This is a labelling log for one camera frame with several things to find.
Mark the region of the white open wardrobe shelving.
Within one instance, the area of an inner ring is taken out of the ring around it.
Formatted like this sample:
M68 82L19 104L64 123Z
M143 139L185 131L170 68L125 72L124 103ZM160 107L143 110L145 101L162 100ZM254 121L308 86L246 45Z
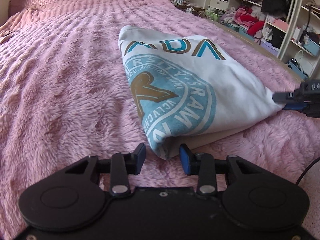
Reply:
M319 0L209 0L207 7L225 11L219 23L255 41L286 63L295 58L304 72L319 77ZM239 17L265 21L254 36Z

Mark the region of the red clothing on shelf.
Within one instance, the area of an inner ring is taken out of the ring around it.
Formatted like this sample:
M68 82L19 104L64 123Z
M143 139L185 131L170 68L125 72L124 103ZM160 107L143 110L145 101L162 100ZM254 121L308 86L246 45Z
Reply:
M260 31L265 23L265 21L260 21L258 18L251 15L241 15L239 20L242 25L248 27L247 33L250 36L254 36L258 31Z

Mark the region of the blue storage bin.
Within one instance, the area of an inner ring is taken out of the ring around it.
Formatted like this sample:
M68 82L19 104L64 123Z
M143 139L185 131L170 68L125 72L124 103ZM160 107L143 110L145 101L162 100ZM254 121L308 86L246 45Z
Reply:
M290 69L292 69L302 80L307 80L309 76L304 72L301 68L299 62L295 58L291 58L287 65Z

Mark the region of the green storage basket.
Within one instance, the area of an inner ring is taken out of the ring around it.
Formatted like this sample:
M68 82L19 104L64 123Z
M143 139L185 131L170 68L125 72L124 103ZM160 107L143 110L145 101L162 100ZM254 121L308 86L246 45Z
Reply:
M225 11L220 10L220 9L216 9L216 8L212 8L212 7L208 7L205 11L204 11L205 15L207 17L209 17L211 20L215 21L215 22L219 22L221 16L225 13Z

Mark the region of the white printed t-shirt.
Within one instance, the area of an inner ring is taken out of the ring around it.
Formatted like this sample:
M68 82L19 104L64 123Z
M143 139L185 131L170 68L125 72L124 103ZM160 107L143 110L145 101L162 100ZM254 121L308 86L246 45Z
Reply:
M204 36L122 27L118 46L148 143L160 158L234 135L283 109L272 91Z

